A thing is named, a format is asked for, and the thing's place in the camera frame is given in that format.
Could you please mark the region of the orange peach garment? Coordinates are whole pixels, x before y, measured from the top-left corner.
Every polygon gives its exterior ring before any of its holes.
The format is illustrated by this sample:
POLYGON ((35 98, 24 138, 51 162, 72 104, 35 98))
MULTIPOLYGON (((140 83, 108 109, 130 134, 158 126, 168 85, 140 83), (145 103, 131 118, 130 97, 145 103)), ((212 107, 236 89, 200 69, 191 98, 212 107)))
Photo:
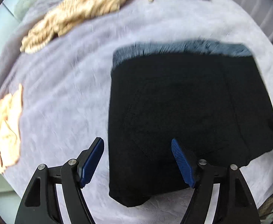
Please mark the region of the orange peach garment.
POLYGON ((22 113, 22 84, 0 99, 0 174, 20 159, 19 119, 22 113))

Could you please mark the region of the beige striped garment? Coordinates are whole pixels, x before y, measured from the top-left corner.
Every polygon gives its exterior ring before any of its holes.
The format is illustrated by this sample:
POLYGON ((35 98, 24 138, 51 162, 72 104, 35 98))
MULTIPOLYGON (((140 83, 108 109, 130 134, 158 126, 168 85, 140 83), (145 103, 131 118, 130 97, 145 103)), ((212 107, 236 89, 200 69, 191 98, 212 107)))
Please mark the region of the beige striped garment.
POLYGON ((63 0, 47 12, 22 39, 20 51, 32 54, 44 48, 55 36, 68 33, 85 20, 118 11, 127 0, 63 0))

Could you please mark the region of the dark blue patterned pants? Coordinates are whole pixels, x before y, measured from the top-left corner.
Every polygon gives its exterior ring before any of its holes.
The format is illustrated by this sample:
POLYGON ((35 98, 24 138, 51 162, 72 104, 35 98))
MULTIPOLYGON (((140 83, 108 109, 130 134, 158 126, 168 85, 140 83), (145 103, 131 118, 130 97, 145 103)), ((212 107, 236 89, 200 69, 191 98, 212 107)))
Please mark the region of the dark blue patterned pants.
POLYGON ((127 207, 192 187, 196 161, 246 166, 273 149, 273 107, 242 44, 136 43, 113 53, 109 195, 127 207))

